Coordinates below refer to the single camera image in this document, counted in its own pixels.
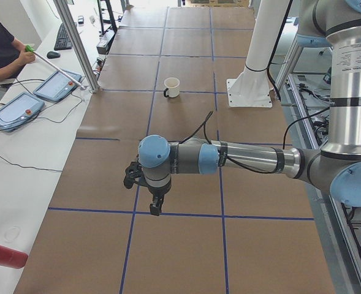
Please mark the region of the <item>white mug black handle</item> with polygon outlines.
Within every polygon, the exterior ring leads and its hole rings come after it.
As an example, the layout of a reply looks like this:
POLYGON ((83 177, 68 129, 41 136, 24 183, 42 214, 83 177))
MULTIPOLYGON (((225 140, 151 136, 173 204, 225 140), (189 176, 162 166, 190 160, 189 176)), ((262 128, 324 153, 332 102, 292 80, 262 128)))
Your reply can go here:
POLYGON ((180 80, 175 77, 169 77, 164 80, 164 97, 175 98, 180 94, 180 80))

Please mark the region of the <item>upper teach pendant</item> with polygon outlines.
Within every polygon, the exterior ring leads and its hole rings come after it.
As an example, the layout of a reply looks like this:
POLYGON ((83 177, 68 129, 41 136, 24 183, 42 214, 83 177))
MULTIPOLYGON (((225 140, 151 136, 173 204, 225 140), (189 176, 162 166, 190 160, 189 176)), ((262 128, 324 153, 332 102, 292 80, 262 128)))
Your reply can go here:
POLYGON ((61 72, 52 73, 33 94, 49 102, 59 102, 67 97, 78 85, 61 72))

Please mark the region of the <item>teach pendant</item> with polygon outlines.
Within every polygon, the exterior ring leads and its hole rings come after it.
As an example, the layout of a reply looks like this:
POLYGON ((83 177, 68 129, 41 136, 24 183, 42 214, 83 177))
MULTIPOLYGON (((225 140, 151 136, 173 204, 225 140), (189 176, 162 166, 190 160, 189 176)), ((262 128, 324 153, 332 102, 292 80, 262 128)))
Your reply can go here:
POLYGON ((33 94, 49 102, 59 102, 67 97, 78 85, 61 72, 52 73, 33 94))
POLYGON ((0 108, 0 130, 12 132, 26 124, 37 115, 44 101, 36 96, 23 92, 0 108))

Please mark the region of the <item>lower teach pendant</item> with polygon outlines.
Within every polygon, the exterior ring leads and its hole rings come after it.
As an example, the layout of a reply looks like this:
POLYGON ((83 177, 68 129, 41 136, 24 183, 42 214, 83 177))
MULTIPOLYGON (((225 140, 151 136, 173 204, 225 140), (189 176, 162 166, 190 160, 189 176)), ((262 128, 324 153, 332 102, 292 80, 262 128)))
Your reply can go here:
POLYGON ((37 115, 44 101, 36 96, 23 92, 0 108, 0 130, 12 132, 26 124, 37 115))

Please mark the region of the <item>red bottle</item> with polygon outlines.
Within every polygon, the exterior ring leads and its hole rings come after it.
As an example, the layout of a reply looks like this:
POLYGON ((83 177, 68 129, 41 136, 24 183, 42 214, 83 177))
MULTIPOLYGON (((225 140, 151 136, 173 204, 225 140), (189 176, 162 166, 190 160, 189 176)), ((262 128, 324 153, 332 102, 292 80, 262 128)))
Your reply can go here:
POLYGON ((20 269, 25 266, 27 259, 26 253, 0 245, 0 266, 20 269))

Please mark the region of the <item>black computer mouse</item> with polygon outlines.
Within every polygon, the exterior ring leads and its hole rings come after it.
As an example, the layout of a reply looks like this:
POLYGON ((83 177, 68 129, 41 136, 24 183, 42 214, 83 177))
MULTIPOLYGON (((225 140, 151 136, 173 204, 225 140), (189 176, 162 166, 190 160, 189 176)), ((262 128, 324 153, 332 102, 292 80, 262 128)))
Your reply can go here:
POLYGON ((60 56, 61 56, 61 54, 56 52, 56 51, 49 51, 47 53, 47 58, 48 59, 56 59, 56 58, 59 58, 60 56))

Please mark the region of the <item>black keyboard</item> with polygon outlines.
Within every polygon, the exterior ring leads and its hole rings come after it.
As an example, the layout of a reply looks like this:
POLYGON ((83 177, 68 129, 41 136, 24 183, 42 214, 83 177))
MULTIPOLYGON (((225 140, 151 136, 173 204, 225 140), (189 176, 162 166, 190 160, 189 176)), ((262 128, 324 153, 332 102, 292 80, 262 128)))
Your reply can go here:
POLYGON ((61 51, 61 50, 69 50, 71 48, 72 48, 72 42, 70 41, 66 27, 64 26, 64 24, 60 24, 56 35, 54 50, 61 51))

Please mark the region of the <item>white reacher stick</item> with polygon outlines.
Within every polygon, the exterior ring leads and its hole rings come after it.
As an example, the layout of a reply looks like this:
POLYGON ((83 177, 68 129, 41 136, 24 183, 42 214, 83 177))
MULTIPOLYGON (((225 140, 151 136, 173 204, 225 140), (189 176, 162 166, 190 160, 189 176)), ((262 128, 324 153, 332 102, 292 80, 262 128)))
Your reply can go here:
POLYGON ((71 77, 68 73, 66 73, 64 70, 60 69, 58 66, 50 62, 48 59, 44 58, 40 54, 38 54, 30 45, 25 46, 25 51, 34 53, 38 58, 46 62, 49 66, 59 71, 61 74, 63 74, 65 77, 67 77, 70 81, 72 81, 74 84, 79 86, 81 89, 86 89, 86 86, 82 85, 78 80, 76 80, 74 77, 71 77))

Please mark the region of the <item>seated person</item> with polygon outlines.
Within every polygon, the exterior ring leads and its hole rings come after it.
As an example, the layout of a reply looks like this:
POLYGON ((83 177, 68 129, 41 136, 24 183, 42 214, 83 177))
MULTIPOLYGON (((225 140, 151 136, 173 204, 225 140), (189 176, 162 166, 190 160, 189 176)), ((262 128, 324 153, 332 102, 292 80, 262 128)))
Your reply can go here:
POLYGON ((18 77, 25 65, 36 60, 25 47, 0 22, 0 81, 18 77))

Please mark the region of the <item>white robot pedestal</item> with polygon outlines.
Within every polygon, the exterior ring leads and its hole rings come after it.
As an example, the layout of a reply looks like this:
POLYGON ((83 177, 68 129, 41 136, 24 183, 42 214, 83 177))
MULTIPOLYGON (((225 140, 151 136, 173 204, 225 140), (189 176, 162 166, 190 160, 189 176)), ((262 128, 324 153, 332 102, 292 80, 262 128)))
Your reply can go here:
POLYGON ((230 107, 272 107, 267 72, 291 5, 290 0, 260 2, 244 70, 236 79, 227 80, 230 107))

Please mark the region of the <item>aluminium frame post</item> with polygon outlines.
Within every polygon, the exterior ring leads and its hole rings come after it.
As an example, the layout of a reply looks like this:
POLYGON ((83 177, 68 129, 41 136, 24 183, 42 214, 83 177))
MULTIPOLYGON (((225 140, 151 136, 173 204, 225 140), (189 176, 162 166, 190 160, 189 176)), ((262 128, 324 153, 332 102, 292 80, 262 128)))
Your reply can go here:
POLYGON ((98 92, 100 90, 100 86, 97 82, 96 76, 94 74, 93 69, 91 68, 91 64, 88 59, 88 55, 86 54, 85 48, 83 46, 80 35, 77 31, 77 27, 74 24, 74 19, 69 10, 69 6, 67 1, 64 0, 54 0, 55 7, 59 13, 60 19, 64 24, 66 31, 70 37, 72 46, 74 48, 74 52, 77 56, 77 59, 80 63, 80 66, 85 74, 87 82, 89 84, 90 90, 93 93, 98 92))

